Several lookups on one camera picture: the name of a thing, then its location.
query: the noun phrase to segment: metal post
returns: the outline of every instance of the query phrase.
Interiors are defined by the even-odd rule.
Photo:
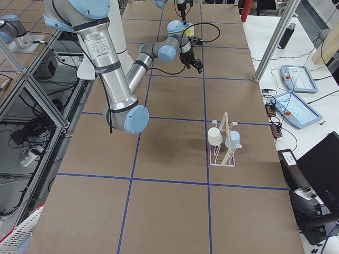
[[[13,68],[24,75],[26,69],[22,66],[22,64],[17,60],[13,52],[9,49],[9,47],[0,39],[0,52],[4,54],[7,60],[12,64]]]
[[[299,3],[301,0],[289,0],[286,6],[286,9],[284,13],[282,14],[279,23],[277,24],[275,31],[272,35],[272,38],[270,40],[270,43],[268,47],[266,48],[266,51],[260,61],[260,64],[256,70],[256,73],[254,75],[254,82],[259,82],[262,78],[265,69],[267,68],[267,65],[269,65],[269,62],[274,54],[274,51],[276,50],[278,43],[280,39],[282,38],[282,35],[285,31],[285,29],[288,27],[288,24],[295,13]]]

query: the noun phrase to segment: black cylinder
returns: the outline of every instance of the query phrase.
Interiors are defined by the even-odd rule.
[[[283,34],[279,44],[278,44],[278,49],[284,49],[290,40],[293,32],[295,31],[295,26],[296,24],[291,23],[288,28],[286,28],[285,33]]]

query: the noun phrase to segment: white table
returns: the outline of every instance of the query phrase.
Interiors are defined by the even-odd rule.
[[[276,28],[276,25],[278,24],[278,21],[279,17],[248,16],[246,22],[243,23],[255,69],[258,68],[260,63],[260,61],[255,59],[260,60],[262,58]],[[309,68],[309,70],[314,70],[321,67],[321,65],[315,65],[311,59],[316,50],[314,49],[314,46],[307,33],[303,29],[301,23],[297,18],[292,18],[291,21],[296,24],[295,32],[288,42],[286,48],[284,50],[277,48],[272,59],[286,56],[298,57],[309,52],[310,54],[299,58],[280,58],[277,60],[271,60],[262,79],[260,80],[261,89],[270,88],[275,89],[278,94],[284,93],[283,90],[277,88],[274,78],[271,74],[271,69],[280,69],[282,65],[305,65]],[[280,88],[287,89],[282,82],[280,70],[273,70],[273,73],[276,77],[278,86]],[[331,75],[326,67],[311,71],[311,74],[313,79],[323,78]],[[298,93],[298,95],[306,102],[310,102],[339,89],[334,78],[326,78],[316,81],[316,85],[319,89],[316,94]],[[288,123],[288,121],[283,121],[283,128],[292,132],[298,140],[298,146],[293,152],[297,159],[299,159],[307,151],[319,143],[330,132],[336,131],[339,133],[339,92],[321,99],[318,102],[314,102],[311,104],[311,106],[323,116],[321,121],[311,124],[301,130],[294,128]],[[276,149],[293,149],[296,145],[294,137],[285,130],[282,130],[282,134],[283,138],[277,139]],[[301,235],[301,238],[303,241],[305,253],[310,253],[313,248],[318,248],[318,253],[321,252],[321,247],[311,246],[303,235]],[[333,237],[328,241],[323,254],[335,254],[338,253],[338,250],[339,237]]]

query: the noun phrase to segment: white label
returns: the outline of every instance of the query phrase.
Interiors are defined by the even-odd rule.
[[[296,161],[293,158],[293,155],[290,152],[283,152],[282,155],[284,156],[288,166],[296,165]]]
[[[110,46],[104,35],[85,41],[92,59],[100,59],[111,54]]]

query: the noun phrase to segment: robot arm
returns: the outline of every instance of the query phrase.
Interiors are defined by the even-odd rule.
[[[168,2],[168,0],[155,0],[155,4],[163,9],[165,7],[165,4]],[[180,11],[181,19],[184,22],[184,25],[186,25],[186,4],[190,4],[190,6],[193,6],[193,0],[175,0],[176,6],[178,8],[178,11]]]
[[[95,72],[101,76],[107,91],[110,110],[107,109],[104,115],[108,123],[115,129],[136,134],[146,128],[149,113],[144,106],[138,105],[138,99],[132,93],[153,60],[159,57],[169,61],[179,49],[182,55],[192,47],[187,36],[180,33],[182,29],[173,30],[164,42],[144,45],[125,77],[108,32],[109,9],[110,0],[44,0],[44,19],[46,25],[54,29],[80,35]]]
[[[20,48],[27,48],[33,44],[31,36],[27,33],[20,19],[13,14],[0,17],[0,38],[6,44],[14,40]]]

